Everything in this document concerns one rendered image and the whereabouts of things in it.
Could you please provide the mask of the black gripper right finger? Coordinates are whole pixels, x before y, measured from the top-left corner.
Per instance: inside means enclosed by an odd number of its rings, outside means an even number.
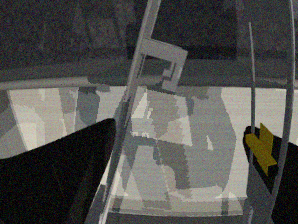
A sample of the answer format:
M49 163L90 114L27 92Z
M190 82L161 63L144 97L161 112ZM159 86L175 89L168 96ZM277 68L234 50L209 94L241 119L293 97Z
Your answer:
M271 156L277 161L277 165L281 143L281 137L274 135ZM246 140L243 140L243 137L242 144L243 148L245 148L247 163L249 163L250 147L247 147ZM258 175L261 176L263 183L265 183L266 188L269 189L270 194L273 193L275 176L269 177L265 175L255 155L253 155L253 164L254 168L257 169ZM287 145L281 185L278 188L277 200L275 200L273 206L271 220L273 220L274 224L298 224L298 147L293 143Z

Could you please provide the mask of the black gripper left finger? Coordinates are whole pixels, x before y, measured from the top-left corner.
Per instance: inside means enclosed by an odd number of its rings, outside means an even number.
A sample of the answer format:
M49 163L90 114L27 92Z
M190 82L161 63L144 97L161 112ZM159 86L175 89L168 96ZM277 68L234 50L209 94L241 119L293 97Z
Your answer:
M105 119L0 160L0 224L84 224L109 163L116 121Z

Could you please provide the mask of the grey rectangular tin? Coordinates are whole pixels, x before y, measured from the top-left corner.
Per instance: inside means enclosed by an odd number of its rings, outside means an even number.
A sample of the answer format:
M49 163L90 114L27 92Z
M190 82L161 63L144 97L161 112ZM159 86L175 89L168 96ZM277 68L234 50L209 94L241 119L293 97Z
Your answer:
M132 60L0 71L0 160L105 119L116 129ZM145 59L105 224L242 224L251 125L250 61ZM254 127L281 137L287 64L255 63Z

